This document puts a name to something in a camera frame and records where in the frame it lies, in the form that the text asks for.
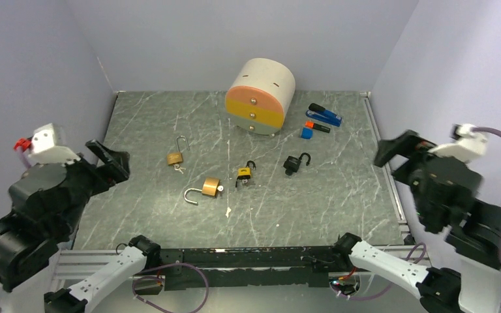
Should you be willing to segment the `long shackle brass padlock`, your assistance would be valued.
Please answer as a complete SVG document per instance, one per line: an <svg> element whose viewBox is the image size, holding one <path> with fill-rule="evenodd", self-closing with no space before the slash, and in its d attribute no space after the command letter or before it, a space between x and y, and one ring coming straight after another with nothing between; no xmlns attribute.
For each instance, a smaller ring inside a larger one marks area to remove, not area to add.
<svg viewBox="0 0 501 313"><path fill-rule="evenodd" d="M184 161L180 142L183 142L185 144L185 147L187 149L190 149L188 139L185 136L180 135L175 139L176 150L166 155L167 165L173 166L174 168L179 168L180 164L182 164Z"/></svg>

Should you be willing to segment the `short shackle brass padlock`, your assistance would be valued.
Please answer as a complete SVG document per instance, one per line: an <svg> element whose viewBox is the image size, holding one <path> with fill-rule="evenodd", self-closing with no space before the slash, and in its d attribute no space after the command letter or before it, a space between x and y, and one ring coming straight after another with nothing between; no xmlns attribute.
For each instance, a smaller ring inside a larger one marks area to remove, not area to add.
<svg viewBox="0 0 501 313"><path fill-rule="evenodd" d="M204 180L204 183L201 188L188 188L186 191L183 193L183 198L184 200L192 205L198 205L197 201L193 201L189 198L189 193L191 192L199 192L200 194L204 196L210 196L213 198L216 198L218 196L217 187L221 185L220 179L215 178L215 177L207 177Z"/></svg>

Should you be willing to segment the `black padlock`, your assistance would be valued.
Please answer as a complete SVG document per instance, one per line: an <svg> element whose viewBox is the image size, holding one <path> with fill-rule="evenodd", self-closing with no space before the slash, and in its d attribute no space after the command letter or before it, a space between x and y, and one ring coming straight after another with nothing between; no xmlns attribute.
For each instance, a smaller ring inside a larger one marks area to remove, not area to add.
<svg viewBox="0 0 501 313"><path fill-rule="evenodd" d="M299 157L288 156L283 164L283 168L285 169L285 174L287 176L291 176L294 173L297 173L304 158L306 158L305 165L308 166L311 163L310 154L301 153Z"/></svg>

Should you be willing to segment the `small yellow padlock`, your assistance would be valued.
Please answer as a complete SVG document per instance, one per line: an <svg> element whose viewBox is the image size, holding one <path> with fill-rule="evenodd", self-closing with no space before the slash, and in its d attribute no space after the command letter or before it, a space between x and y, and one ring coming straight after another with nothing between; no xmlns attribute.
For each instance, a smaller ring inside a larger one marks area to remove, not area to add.
<svg viewBox="0 0 501 313"><path fill-rule="evenodd" d="M239 168L237 170L237 177L235 180L235 187L242 185L240 180L242 179L252 179L252 171L256 169L256 164L254 161L249 160L245 167Z"/></svg>

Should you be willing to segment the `keys of yellow padlock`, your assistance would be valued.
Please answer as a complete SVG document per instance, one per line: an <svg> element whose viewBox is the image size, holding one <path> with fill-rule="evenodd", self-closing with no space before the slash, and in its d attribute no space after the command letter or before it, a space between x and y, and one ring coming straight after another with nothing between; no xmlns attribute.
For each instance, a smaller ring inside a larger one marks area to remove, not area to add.
<svg viewBox="0 0 501 313"><path fill-rule="evenodd" d="M241 184L243 186L253 186L253 185L255 185L255 182L254 182L253 179L242 179L242 180L240 180L240 182L241 182Z"/></svg>

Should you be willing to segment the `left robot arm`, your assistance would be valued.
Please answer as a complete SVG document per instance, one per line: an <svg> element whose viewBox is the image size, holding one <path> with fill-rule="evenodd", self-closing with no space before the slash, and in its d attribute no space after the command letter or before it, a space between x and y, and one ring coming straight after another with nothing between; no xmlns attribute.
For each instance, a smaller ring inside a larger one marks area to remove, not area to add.
<svg viewBox="0 0 501 313"><path fill-rule="evenodd" d="M9 187L11 210L0 219L0 312L90 312L130 276L160 267L160 246L139 235L80 283L50 291L52 261L75 232L90 198L130 177L127 152L97 140L86 146L100 166L64 145L51 144L38 153L31 141L36 163Z"/></svg>

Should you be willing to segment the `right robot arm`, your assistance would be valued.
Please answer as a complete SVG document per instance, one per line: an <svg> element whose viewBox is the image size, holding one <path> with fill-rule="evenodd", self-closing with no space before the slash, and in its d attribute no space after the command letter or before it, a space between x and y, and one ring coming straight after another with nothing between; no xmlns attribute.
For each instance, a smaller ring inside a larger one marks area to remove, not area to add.
<svg viewBox="0 0 501 313"><path fill-rule="evenodd" d="M438 145L407 130L377 145L375 166L405 158L392 176L409 187L425 231L446 232L460 257L458 271L402 260L351 233L331 247L335 267L379 275L428 312L501 312L501 207L478 198L483 178L469 167L486 153L491 134L501 138L501 130L463 124L455 125L451 143Z"/></svg>

